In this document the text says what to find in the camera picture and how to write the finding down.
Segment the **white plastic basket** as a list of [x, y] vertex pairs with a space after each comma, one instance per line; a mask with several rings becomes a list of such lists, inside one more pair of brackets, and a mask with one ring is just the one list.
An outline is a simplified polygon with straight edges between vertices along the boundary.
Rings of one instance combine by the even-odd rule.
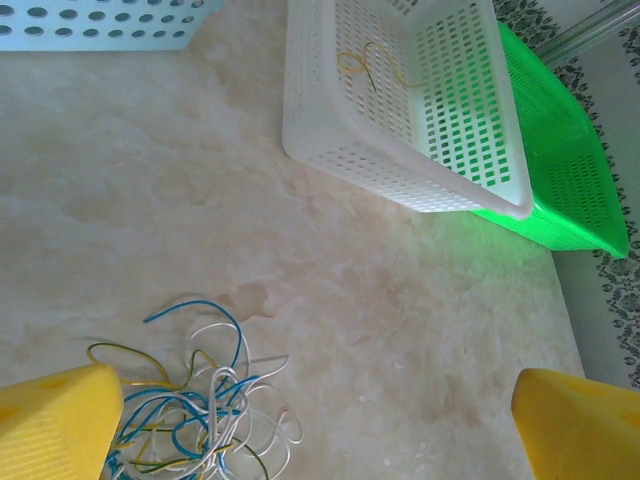
[[282, 143], [419, 212], [533, 208], [492, 0], [288, 0]]

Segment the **aluminium frame post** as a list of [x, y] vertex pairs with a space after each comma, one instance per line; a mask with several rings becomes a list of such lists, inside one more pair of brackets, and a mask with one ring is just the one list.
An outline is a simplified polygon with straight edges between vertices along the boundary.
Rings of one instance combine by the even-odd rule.
[[640, 0], [610, 0], [596, 12], [534, 50], [548, 66], [570, 60], [640, 22]]

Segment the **green plastic basket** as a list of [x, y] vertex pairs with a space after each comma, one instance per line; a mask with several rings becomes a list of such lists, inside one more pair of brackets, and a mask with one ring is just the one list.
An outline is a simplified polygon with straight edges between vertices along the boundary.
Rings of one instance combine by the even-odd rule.
[[505, 24], [499, 26], [534, 206], [523, 220], [488, 210], [479, 217], [554, 251], [630, 250], [604, 149], [586, 111]]

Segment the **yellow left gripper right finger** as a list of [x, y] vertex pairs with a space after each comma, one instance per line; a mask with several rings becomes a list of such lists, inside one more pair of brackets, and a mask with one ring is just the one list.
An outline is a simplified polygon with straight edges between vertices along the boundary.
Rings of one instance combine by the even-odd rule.
[[535, 480], [640, 480], [640, 393], [525, 369], [511, 413]]

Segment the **light blue plastic basket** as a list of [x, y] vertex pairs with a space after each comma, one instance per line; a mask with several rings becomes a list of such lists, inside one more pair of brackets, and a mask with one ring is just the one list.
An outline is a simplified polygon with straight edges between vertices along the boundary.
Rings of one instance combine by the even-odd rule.
[[173, 51], [224, 0], [0, 0], [0, 52]]

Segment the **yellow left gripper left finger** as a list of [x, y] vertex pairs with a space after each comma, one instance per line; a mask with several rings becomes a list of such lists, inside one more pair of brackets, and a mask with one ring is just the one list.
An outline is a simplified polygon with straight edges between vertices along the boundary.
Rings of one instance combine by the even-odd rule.
[[0, 480], [99, 480], [123, 404], [105, 364], [0, 387]]

